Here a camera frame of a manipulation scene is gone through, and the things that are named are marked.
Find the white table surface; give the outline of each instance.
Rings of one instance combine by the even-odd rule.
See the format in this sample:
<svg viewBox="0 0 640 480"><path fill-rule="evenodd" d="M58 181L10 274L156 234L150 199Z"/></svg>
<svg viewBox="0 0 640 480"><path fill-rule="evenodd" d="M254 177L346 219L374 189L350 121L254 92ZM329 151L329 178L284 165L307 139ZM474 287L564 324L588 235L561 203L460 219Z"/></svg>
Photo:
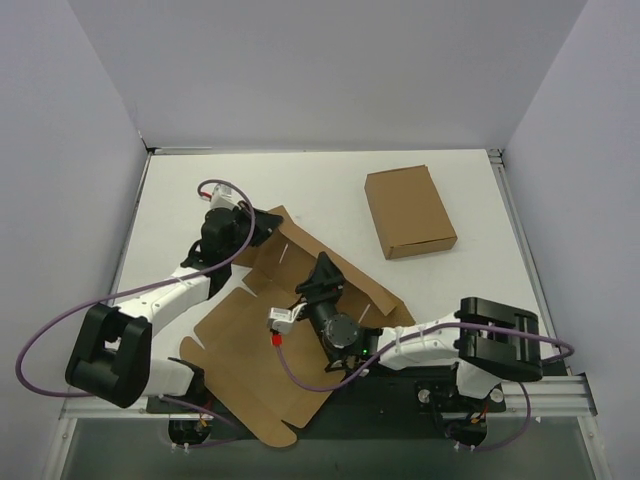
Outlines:
<svg viewBox="0 0 640 480"><path fill-rule="evenodd" d="M367 173L426 164L458 242L448 252L385 260L364 193ZM285 205L302 228L401 297L417 322L457 310L477 296L539 314L524 262L484 150L154 156L142 191L119 290L167 277L199 238L207 178L231 181L260 209ZM155 356L178 356L182 338L247 269L154 339ZM546 329L540 321L540 333ZM552 349L542 345L543 357Z"/></svg>

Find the flattened cardboard box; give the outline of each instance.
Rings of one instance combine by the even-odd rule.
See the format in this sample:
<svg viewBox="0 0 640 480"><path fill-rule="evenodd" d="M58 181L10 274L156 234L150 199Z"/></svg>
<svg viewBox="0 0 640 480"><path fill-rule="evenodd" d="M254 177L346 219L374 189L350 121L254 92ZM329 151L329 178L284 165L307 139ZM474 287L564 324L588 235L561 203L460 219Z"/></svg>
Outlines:
<svg viewBox="0 0 640 480"><path fill-rule="evenodd" d="M194 331L204 349L190 337L180 355L205 370L205 384L263 443L286 447L296 442L287 426L303 428L330 393L298 387L284 372L266 326L271 307L288 308L298 298L295 287L306 280L320 252L327 252L347 283L338 309L365 327L410 326L414 319L398 297L298 227L284 207L283 224L260 248L245 252L237 263L253 267L244 278L255 294L237 288ZM329 386L343 372L325 373L327 359L308 320L284 337L282 352L303 382Z"/></svg>

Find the closed cardboard box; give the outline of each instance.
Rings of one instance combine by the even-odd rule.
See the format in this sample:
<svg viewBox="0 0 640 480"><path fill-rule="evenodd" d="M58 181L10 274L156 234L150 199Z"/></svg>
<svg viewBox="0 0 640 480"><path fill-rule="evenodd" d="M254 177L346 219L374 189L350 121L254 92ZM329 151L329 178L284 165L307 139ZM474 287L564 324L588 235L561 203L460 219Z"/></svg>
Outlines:
<svg viewBox="0 0 640 480"><path fill-rule="evenodd" d="M385 258L449 250L458 240L425 165L370 173L364 189Z"/></svg>

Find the cardboard box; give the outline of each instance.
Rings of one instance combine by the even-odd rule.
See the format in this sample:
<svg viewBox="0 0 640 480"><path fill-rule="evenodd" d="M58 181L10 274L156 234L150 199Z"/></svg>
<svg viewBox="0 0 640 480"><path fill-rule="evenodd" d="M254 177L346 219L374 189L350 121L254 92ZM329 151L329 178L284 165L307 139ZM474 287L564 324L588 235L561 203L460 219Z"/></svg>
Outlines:
<svg viewBox="0 0 640 480"><path fill-rule="evenodd" d="M258 439L286 447L297 440L287 424L305 427L330 393L309 392L289 379L271 345L267 312L297 300L295 287L308 278L320 252L347 280L338 310L371 328L415 321L398 297L298 227L284 207L272 213L284 217L278 231L238 260L252 267L244 283L253 294L231 292L194 328L202 346L187 337L180 355L204 368L207 388ZM343 372L325 373L327 358L308 320L284 337L281 348L294 374L308 384L329 386L344 378Z"/></svg>
<svg viewBox="0 0 640 480"><path fill-rule="evenodd" d="M449 250L458 240L425 165L370 173L364 190L385 258Z"/></svg>

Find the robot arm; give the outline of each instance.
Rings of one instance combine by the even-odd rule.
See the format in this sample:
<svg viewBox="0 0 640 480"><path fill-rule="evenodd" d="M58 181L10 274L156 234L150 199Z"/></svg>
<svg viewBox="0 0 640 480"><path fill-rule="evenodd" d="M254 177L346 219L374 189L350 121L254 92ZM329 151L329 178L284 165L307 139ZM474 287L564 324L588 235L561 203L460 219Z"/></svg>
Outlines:
<svg viewBox="0 0 640 480"><path fill-rule="evenodd" d="M376 367L398 374L450 364L456 369L457 394L472 399L486 398L501 380L528 382L542 378L540 347L535 341L454 328L422 333L438 324L464 322L537 334L538 319L532 312L465 298L460 310L431 323L368 329L338 312L336 304L344 282L338 267L326 253L321 253L309 278L296 288L300 302L292 311L272 309L269 328L286 334L296 321L308 318L327 356L327 371L350 370L348 365L357 367L382 349L386 351ZM401 337L410 334L415 338L400 342Z"/></svg>
<svg viewBox="0 0 640 480"><path fill-rule="evenodd" d="M251 246L261 245L282 217L254 209ZM246 241L251 217L230 192L216 189L205 216L201 239L167 279L171 284L109 306L96 304L84 318L65 378L80 388L126 408L140 396L183 396L202 371L178 359L151 359L155 334L194 305L212 298L231 277L231 265L199 275L229 258Z"/></svg>

